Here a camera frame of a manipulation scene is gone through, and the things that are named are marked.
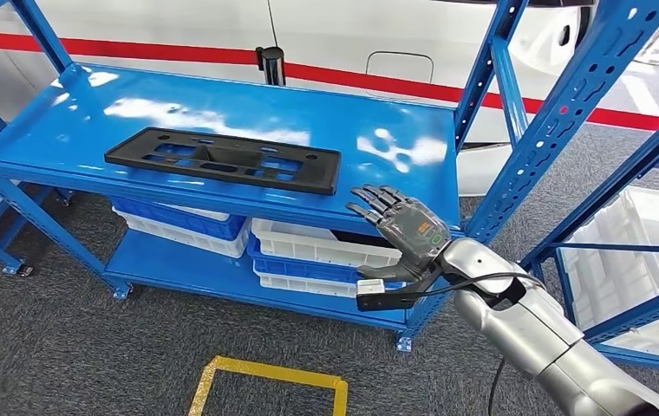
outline red stripe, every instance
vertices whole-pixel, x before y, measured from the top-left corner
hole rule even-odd
[[[251,65],[256,63],[255,51],[249,49],[206,48],[200,46],[165,45],[158,43],[113,42],[91,39],[62,38],[62,43],[72,55],[108,56],[118,58],[155,59],[161,61],[210,62]],[[0,49],[40,51],[33,36],[0,33]],[[286,76],[307,81],[318,81],[346,87],[364,88],[388,93],[412,95],[442,101],[457,102],[462,89],[425,82],[405,81],[378,75],[359,74],[339,69],[313,67],[298,63],[286,63]],[[524,98],[524,107],[536,113],[543,101]],[[488,93],[482,105],[502,108],[500,95]],[[587,119],[607,126],[654,131],[659,128],[659,117],[625,111],[597,108]]]

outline yellow floor marking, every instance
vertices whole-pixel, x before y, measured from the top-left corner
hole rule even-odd
[[[266,379],[288,381],[289,383],[306,384],[314,387],[331,388],[335,390],[332,416],[345,416],[347,412],[348,383],[335,375],[271,366],[260,362],[235,360],[217,355],[205,366],[205,370],[202,372],[197,391],[194,393],[192,407],[189,408],[189,416],[202,415],[207,402],[207,394],[210,393],[212,380],[214,380],[214,374],[217,370],[256,375]]]

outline robotic arm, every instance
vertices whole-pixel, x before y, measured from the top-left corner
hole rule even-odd
[[[452,241],[434,213],[396,189],[364,185],[352,192],[371,210],[353,203],[348,209],[401,251],[396,265],[358,268],[360,310],[408,309],[423,296],[453,289],[460,315],[522,374],[538,381],[564,414],[659,415],[659,394],[588,344],[543,285],[517,264],[471,238]],[[438,278],[450,286],[427,291]],[[384,281],[408,284],[386,291]],[[510,306],[501,308],[506,300]]]

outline blue plastic crate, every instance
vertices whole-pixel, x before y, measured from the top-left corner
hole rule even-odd
[[[245,217],[237,215],[231,215],[226,220],[220,221],[152,202],[134,201],[132,199],[116,197],[108,198],[113,203],[113,207],[118,211],[175,225],[186,230],[228,241],[232,241],[238,237],[240,229],[243,228],[243,223],[245,222]]]
[[[360,280],[360,275],[357,274],[354,267],[265,255],[260,251],[260,240],[252,233],[248,237],[246,250],[248,255],[254,260],[253,267],[259,273],[306,277],[353,284]],[[403,283],[386,283],[387,289],[398,289],[403,286]]]

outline shelf board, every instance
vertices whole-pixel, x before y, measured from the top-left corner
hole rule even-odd
[[[131,283],[224,297],[388,329],[404,329],[405,311],[360,312],[354,298],[269,289],[259,284],[247,254],[239,259],[128,230],[106,274]]]
[[[106,163],[144,127],[339,151],[336,195]],[[76,64],[1,133],[0,176],[336,230],[375,233],[349,212],[353,186],[391,185],[460,223],[453,110],[348,94]]]

